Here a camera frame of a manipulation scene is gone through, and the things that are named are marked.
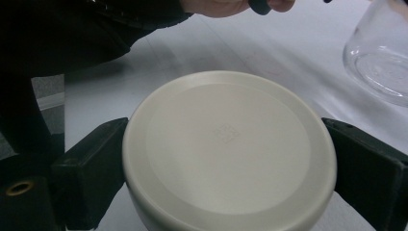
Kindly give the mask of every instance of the metal ring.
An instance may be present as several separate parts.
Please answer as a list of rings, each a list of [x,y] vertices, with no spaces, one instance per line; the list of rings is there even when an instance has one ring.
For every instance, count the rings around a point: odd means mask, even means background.
[[[34,186],[33,181],[20,181],[10,186],[6,190],[6,195],[9,196],[20,195],[29,191],[33,186]]]

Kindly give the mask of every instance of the cream-colored lid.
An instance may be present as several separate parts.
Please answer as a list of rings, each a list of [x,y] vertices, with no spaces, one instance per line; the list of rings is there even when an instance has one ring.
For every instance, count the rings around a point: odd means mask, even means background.
[[[168,230],[305,230],[336,179],[320,118],[269,80],[230,71],[176,79],[126,129],[127,183]]]

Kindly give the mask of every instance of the black clamp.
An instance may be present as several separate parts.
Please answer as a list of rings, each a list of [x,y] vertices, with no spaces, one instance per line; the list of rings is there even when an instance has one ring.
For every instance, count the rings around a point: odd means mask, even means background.
[[[0,230],[97,227],[124,183],[121,145],[127,118],[97,127],[52,166],[0,190]],[[335,191],[378,231],[404,231],[408,156],[360,129],[324,118],[336,149]]]

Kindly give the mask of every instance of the finger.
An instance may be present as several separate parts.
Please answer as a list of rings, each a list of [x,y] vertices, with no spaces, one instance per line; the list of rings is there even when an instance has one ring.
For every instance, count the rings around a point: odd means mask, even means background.
[[[287,12],[292,8],[294,0],[268,0],[268,5],[276,12]]]

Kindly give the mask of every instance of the black sleeve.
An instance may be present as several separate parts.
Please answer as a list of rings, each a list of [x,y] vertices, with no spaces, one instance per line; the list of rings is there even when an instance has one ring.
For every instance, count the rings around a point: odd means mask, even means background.
[[[181,22],[178,0],[111,0],[149,22]],[[0,0],[0,72],[48,76],[116,59],[155,28],[131,28],[85,0]]]

